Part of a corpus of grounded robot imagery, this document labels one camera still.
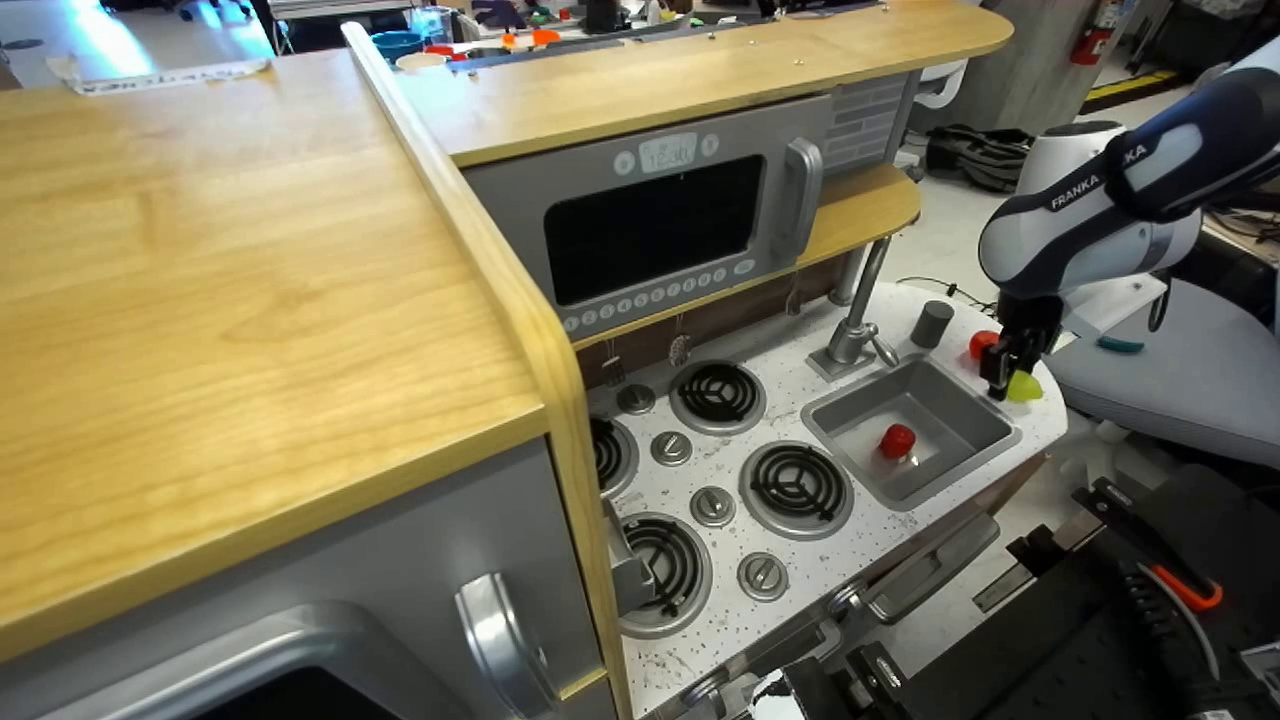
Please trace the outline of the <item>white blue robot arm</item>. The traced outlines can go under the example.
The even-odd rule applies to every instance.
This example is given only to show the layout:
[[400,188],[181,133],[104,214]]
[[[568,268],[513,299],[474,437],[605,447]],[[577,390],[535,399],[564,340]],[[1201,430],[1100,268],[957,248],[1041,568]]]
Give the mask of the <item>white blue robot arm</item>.
[[989,397],[1005,399],[1054,351],[1072,289],[1177,266],[1201,209],[1273,180],[1275,160],[1280,42],[1269,42],[1047,188],[1007,196],[975,245],[1001,320],[979,351]]

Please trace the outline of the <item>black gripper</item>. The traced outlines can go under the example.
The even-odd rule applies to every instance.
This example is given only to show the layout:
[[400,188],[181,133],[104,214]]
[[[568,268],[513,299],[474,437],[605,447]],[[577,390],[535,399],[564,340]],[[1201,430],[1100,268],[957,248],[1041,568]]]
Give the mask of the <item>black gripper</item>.
[[1062,323],[1066,323],[1066,299],[1062,298],[1005,298],[996,304],[1001,317],[1001,347],[989,347],[979,360],[979,375],[989,381],[989,397],[1005,399],[1018,366],[1024,366],[1028,375],[1045,370],[1045,357],[1054,351]]

